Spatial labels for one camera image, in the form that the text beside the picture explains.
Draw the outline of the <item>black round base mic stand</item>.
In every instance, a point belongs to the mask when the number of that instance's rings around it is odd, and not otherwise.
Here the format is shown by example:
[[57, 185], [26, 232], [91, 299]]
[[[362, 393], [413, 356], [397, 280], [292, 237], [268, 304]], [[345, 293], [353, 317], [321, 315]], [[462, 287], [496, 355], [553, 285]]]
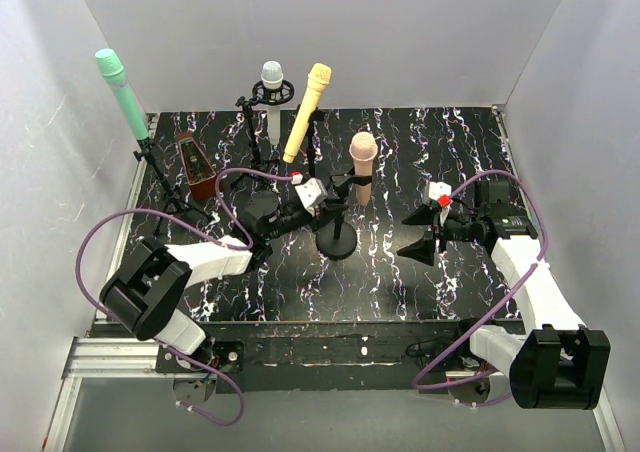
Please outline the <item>black round base mic stand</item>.
[[307, 145], [305, 150], [305, 156], [307, 161], [307, 168], [309, 176], [317, 178], [316, 172], [316, 149], [314, 146], [315, 128], [318, 122], [323, 122], [326, 117], [326, 112], [316, 107], [310, 114], [305, 138], [307, 139]]

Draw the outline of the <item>green microphone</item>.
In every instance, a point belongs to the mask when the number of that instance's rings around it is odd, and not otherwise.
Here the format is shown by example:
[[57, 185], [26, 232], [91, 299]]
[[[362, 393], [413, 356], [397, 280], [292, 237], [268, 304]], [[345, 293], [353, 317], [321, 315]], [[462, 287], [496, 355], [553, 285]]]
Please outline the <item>green microphone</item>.
[[145, 117], [141, 113], [124, 66], [113, 49], [104, 48], [94, 54], [100, 75], [119, 105], [119, 108], [137, 141], [149, 139]]

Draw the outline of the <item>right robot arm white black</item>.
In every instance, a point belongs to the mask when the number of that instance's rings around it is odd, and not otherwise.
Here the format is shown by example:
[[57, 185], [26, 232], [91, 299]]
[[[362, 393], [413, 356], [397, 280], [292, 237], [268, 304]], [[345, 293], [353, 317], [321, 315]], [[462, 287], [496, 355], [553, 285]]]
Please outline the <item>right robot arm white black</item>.
[[605, 332], [590, 329], [573, 311], [545, 260], [548, 234], [541, 222], [510, 201], [515, 177], [506, 171], [480, 173], [473, 187], [473, 205], [466, 213], [452, 211], [458, 195], [444, 182], [428, 183], [420, 206], [406, 225], [424, 225], [417, 242], [399, 250], [401, 257], [426, 265], [450, 242], [482, 246], [503, 275], [523, 320], [524, 338], [493, 321], [493, 314], [462, 322], [454, 342], [413, 379], [414, 389], [427, 392], [438, 384], [423, 377], [459, 352], [488, 364], [509, 381], [511, 396], [524, 409], [592, 410], [600, 399], [611, 345]]

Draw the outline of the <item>white microphone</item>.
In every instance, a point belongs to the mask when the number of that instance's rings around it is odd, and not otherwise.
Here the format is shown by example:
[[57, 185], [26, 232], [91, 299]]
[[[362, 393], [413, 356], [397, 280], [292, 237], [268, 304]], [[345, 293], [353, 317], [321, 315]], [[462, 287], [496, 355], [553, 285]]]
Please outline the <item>white microphone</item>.
[[[279, 62], [270, 60], [263, 64], [261, 81], [267, 94], [273, 97], [278, 96], [282, 89], [283, 80], [284, 74]], [[277, 146], [281, 135], [279, 105], [267, 107], [267, 133], [270, 143]]]

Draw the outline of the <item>pink microphone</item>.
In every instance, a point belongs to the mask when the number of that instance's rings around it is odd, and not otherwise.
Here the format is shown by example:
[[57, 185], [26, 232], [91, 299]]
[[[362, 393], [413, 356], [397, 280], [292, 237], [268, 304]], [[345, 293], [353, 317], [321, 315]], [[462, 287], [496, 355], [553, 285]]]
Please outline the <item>pink microphone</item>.
[[[373, 163], [378, 155], [378, 145], [369, 132], [356, 133], [350, 143], [349, 153], [353, 160], [354, 173], [358, 176], [372, 177]], [[371, 197], [372, 184], [359, 185], [356, 197], [360, 206], [366, 206]]]

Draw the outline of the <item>yellow microphone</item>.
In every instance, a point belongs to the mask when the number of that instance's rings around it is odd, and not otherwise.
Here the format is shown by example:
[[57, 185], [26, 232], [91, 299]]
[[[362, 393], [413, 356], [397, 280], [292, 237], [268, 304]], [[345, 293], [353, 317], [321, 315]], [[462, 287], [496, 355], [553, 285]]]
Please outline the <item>yellow microphone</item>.
[[322, 63], [315, 63], [309, 72], [304, 96], [284, 149], [282, 160], [285, 163], [292, 163], [296, 158], [306, 135], [310, 116], [329, 85], [331, 75], [332, 69]]

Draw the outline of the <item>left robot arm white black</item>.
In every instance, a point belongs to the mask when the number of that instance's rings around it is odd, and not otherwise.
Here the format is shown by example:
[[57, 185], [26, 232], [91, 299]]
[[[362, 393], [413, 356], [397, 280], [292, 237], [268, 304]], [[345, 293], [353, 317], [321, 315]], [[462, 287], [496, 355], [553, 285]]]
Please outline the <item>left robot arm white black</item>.
[[351, 185], [370, 188], [370, 173], [333, 175], [328, 184], [295, 172], [287, 177], [296, 193], [287, 202], [271, 190], [254, 192], [231, 234], [190, 245], [141, 241], [100, 292], [101, 303], [138, 340], [154, 339], [180, 354], [211, 362], [213, 339], [193, 319], [179, 311], [184, 291], [201, 282], [243, 275], [272, 254], [272, 240], [309, 227], [318, 251], [343, 260], [356, 249], [355, 229], [344, 221]]

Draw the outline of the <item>black tripod shock mount stand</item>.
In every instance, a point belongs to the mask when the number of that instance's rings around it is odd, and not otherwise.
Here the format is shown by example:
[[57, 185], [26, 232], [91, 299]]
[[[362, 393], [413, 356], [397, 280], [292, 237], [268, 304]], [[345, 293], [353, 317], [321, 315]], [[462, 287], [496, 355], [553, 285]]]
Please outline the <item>black tripod shock mount stand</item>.
[[294, 86], [287, 80], [283, 80], [282, 89], [278, 96], [271, 96], [265, 91], [262, 81], [254, 84], [252, 88], [252, 96], [246, 98], [240, 96], [236, 103], [236, 107], [240, 107], [244, 116], [244, 123], [247, 126], [247, 136], [250, 141], [251, 149], [251, 161], [249, 168], [259, 172], [267, 172], [270, 165], [278, 164], [277, 159], [263, 159], [261, 157], [261, 150], [258, 144], [258, 139], [255, 133], [253, 124], [253, 107], [256, 105], [279, 105], [282, 106], [291, 101], [294, 97]]

